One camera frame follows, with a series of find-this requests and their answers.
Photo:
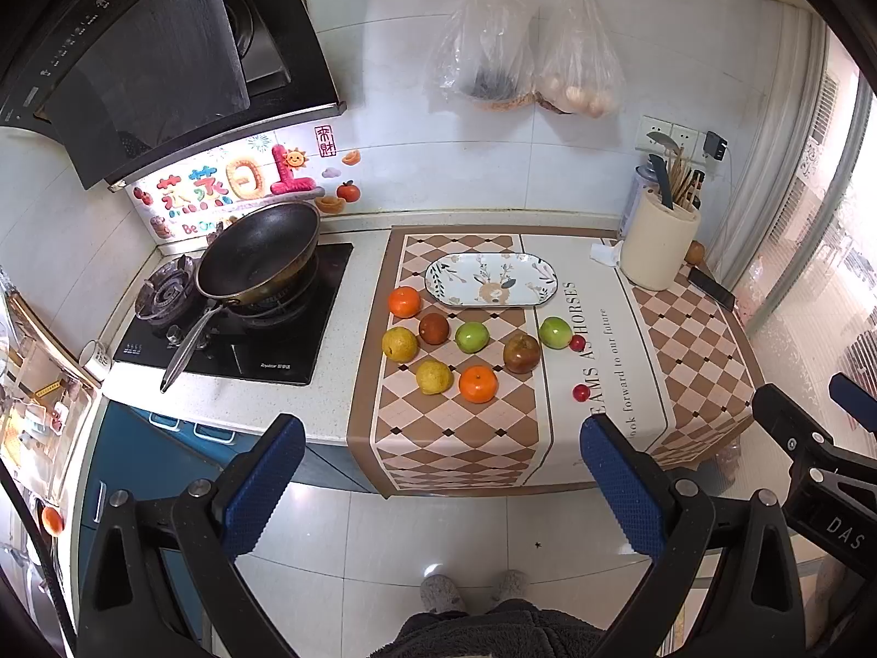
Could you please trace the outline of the cream utensil holder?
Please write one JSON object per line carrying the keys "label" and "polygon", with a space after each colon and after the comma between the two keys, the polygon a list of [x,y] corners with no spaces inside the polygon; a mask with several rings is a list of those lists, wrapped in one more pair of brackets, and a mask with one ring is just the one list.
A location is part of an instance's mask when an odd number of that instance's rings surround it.
{"label": "cream utensil holder", "polygon": [[700,212],[682,205],[665,207],[656,189],[645,189],[627,228],[620,269],[639,287],[663,291],[681,269],[700,226]]}

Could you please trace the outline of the orange front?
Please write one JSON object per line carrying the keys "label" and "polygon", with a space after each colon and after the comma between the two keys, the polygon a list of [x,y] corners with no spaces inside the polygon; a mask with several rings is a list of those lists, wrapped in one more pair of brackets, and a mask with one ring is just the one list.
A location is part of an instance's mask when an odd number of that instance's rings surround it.
{"label": "orange front", "polygon": [[462,371],[458,388],[465,401],[486,404],[497,395],[498,377],[488,365],[472,365]]}

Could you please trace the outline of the black wok pan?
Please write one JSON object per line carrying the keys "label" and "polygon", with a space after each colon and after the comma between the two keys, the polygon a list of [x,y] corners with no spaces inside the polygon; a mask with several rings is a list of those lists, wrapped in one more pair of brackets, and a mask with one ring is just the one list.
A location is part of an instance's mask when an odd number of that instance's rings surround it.
{"label": "black wok pan", "polygon": [[167,392],[186,370],[213,318],[223,312],[254,321],[286,312],[317,276],[320,213],[310,203],[278,202],[251,212],[217,235],[199,260],[195,283],[204,314],[163,371]]}

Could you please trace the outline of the wooden chopsticks bundle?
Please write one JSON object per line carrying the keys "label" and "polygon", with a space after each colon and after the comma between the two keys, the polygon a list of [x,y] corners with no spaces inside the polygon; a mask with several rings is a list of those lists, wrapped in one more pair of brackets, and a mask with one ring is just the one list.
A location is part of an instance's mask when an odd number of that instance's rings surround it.
{"label": "wooden chopsticks bundle", "polygon": [[694,167],[685,157],[682,147],[670,147],[668,161],[670,196],[673,203],[688,211],[699,208],[704,172]]}

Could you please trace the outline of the red-brown apple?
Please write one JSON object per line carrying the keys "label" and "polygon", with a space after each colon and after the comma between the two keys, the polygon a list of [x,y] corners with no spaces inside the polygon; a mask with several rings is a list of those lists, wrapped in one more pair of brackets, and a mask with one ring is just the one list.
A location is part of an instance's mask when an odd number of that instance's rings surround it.
{"label": "red-brown apple", "polygon": [[526,375],[531,373],[541,360],[541,343],[523,331],[516,331],[505,340],[503,364],[508,373]]}

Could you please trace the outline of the orange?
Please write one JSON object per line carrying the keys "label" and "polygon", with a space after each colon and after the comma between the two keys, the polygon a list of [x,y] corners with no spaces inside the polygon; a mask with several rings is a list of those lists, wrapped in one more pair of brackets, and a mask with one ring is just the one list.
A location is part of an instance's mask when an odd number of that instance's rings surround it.
{"label": "orange", "polygon": [[488,365],[472,365],[462,371],[458,388],[465,401],[486,404],[497,395],[498,377]]}
{"label": "orange", "polygon": [[401,287],[394,288],[391,291],[386,304],[388,304],[388,310],[395,318],[413,318],[422,309],[422,297],[420,297],[419,291],[415,290],[415,288],[401,285]]}

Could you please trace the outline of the plastic bag dark contents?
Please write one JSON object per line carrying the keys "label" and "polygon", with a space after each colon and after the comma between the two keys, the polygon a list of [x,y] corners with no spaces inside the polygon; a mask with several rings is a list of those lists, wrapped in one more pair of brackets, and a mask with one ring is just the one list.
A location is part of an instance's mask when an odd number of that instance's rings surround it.
{"label": "plastic bag dark contents", "polygon": [[507,111],[532,100],[535,0],[464,0],[443,25],[428,83],[437,97]]}

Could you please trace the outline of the spray can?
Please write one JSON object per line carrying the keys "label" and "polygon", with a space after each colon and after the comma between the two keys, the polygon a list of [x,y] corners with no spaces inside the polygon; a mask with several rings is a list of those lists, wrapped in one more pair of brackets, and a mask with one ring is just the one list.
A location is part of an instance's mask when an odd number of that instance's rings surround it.
{"label": "spray can", "polygon": [[627,230],[633,222],[637,206],[641,201],[642,192],[654,187],[657,184],[657,175],[651,162],[641,163],[635,168],[633,174],[632,187],[630,187],[627,195],[626,205],[624,205],[622,218],[620,218],[620,228],[618,228],[618,238],[624,239],[627,236]]}

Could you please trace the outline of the yellow pear front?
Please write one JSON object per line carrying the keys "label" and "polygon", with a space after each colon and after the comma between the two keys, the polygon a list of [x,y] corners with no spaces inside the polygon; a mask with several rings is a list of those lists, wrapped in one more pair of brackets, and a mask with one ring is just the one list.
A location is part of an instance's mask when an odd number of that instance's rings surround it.
{"label": "yellow pear front", "polygon": [[440,395],[451,389],[453,371],[444,362],[426,358],[416,368],[416,385],[424,395]]}

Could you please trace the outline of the wall power outlet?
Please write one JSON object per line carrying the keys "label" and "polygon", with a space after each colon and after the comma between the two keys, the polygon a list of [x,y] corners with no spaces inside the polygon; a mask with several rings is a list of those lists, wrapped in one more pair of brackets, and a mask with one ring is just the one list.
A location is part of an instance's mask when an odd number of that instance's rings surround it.
{"label": "wall power outlet", "polygon": [[706,134],[703,131],[664,121],[656,116],[643,115],[637,125],[635,149],[644,153],[666,153],[669,147],[664,146],[664,138],[672,140],[684,152],[687,161],[706,162]]}

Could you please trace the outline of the green apple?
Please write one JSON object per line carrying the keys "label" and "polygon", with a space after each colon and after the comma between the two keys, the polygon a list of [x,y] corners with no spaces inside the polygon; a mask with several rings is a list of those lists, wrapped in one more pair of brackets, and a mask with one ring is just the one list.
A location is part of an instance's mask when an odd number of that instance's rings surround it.
{"label": "green apple", "polygon": [[574,331],[565,319],[549,316],[539,325],[539,340],[547,348],[558,350],[570,346]]}
{"label": "green apple", "polygon": [[477,354],[491,341],[488,327],[483,322],[464,322],[455,331],[455,343],[464,354]]}

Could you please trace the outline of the black range hood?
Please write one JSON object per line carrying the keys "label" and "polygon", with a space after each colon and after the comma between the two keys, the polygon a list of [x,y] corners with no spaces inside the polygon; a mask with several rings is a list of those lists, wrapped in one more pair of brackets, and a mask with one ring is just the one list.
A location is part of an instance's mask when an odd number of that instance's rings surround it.
{"label": "black range hood", "polygon": [[2,124],[86,189],[344,108],[306,0],[2,0]]}

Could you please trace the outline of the dark red-brown fruit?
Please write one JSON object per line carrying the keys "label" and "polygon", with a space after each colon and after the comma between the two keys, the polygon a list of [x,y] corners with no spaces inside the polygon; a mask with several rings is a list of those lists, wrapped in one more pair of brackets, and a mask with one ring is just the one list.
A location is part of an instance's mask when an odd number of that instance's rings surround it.
{"label": "dark red-brown fruit", "polygon": [[418,333],[420,340],[426,345],[440,346],[449,339],[451,326],[446,316],[432,312],[420,318]]}

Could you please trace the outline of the yellow pear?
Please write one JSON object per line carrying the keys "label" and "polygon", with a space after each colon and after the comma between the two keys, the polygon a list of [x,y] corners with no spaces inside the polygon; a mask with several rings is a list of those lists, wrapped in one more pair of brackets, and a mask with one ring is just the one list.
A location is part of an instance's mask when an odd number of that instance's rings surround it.
{"label": "yellow pear", "polygon": [[419,340],[405,327],[394,327],[385,331],[380,339],[382,354],[390,361],[407,364],[419,354]]}
{"label": "yellow pear", "polygon": [[426,358],[416,368],[416,385],[424,395],[440,395],[451,389],[453,371],[444,362]]}

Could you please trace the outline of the grey slipper right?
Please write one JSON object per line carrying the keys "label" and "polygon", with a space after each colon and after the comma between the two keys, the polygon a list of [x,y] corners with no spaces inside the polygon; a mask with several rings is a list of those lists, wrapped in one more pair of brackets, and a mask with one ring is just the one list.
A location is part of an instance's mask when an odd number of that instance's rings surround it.
{"label": "grey slipper right", "polygon": [[495,606],[508,600],[524,600],[528,595],[529,578],[520,570],[506,570],[495,579],[491,600]]}

